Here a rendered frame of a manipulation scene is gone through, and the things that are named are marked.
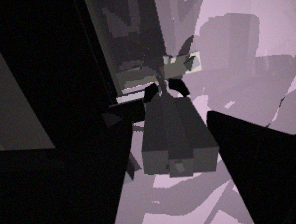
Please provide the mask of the small grey block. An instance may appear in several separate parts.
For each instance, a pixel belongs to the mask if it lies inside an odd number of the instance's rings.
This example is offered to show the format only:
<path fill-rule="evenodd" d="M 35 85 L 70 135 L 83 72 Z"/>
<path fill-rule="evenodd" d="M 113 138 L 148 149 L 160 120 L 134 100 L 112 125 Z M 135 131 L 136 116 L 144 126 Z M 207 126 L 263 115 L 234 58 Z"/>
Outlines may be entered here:
<path fill-rule="evenodd" d="M 128 160 L 123 184 L 133 182 L 134 172 L 135 172 L 135 168 L 133 167 L 132 163 Z"/>

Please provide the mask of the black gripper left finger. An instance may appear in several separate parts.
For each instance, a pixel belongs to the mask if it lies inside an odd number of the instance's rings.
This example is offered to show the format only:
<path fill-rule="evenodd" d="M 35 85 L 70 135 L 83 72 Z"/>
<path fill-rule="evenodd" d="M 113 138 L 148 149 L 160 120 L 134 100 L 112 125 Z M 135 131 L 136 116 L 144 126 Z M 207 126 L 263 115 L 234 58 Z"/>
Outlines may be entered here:
<path fill-rule="evenodd" d="M 125 117 L 72 150 L 0 151 L 0 191 L 62 191 L 81 224 L 115 224 L 131 143 Z"/>

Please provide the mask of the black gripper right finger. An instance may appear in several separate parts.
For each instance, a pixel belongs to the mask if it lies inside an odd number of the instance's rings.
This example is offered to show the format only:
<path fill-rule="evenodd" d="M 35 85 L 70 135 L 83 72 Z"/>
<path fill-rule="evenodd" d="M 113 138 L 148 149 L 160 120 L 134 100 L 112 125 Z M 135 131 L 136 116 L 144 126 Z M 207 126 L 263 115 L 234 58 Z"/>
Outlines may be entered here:
<path fill-rule="evenodd" d="M 296 216 L 296 134 L 207 111 L 206 125 L 254 224 Z"/>

